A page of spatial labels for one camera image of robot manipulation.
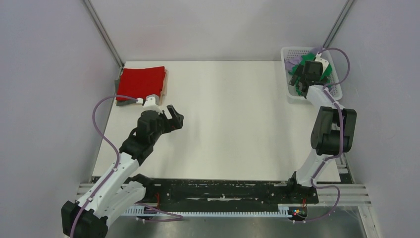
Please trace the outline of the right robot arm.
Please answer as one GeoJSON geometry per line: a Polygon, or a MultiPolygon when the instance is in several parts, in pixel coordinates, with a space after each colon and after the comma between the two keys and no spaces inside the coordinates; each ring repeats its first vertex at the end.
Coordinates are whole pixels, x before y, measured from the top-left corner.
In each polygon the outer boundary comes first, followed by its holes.
{"type": "Polygon", "coordinates": [[[314,193],[317,179],[332,160],[350,151],[354,139],[357,113],[336,101],[321,80],[324,66],[307,60],[299,65],[290,85],[299,87],[302,95],[318,114],[311,132],[311,151],[304,164],[288,180],[286,196],[292,202],[314,193]]]}

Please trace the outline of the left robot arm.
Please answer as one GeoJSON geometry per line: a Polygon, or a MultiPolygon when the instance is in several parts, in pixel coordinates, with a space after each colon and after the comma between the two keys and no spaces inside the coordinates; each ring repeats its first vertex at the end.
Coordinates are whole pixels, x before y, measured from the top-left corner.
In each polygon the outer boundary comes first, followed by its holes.
{"type": "Polygon", "coordinates": [[[75,202],[61,208],[63,233],[70,238],[104,238],[110,226],[137,201],[150,202],[156,189],[132,180],[122,185],[151,155],[161,135],[183,127],[184,116],[168,105],[168,118],[159,108],[147,108],[127,139],[117,150],[117,158],[106,173],[75,202]]]}

